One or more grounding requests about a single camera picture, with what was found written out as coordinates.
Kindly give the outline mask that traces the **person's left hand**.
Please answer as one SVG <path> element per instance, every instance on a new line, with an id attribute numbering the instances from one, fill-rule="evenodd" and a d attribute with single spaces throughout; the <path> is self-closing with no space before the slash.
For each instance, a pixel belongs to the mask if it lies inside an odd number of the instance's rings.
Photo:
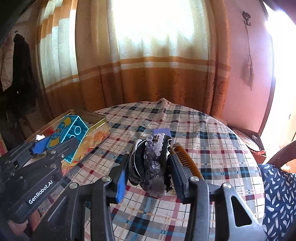
<path id="1" fill-rule="evenodd" d="M 9 227 L 14 232 L 14 234 L 16 236 L 19 236 L 24 232 L 24 230 L 28 225 L 30 225 L 30 227 L 32 228 L 32 231 L 35 231 L 38 225 L 40 224 L 40 222 L 41 222 L 41 216 L 39 215 L 39 212 L 36 209 L 32 213 L 32 215 L 29 217 L 29 219 L 26 220 L 24 223 L 15 223 L 14 221 L 9 220 L 8 224 L 9 224 Z"/>

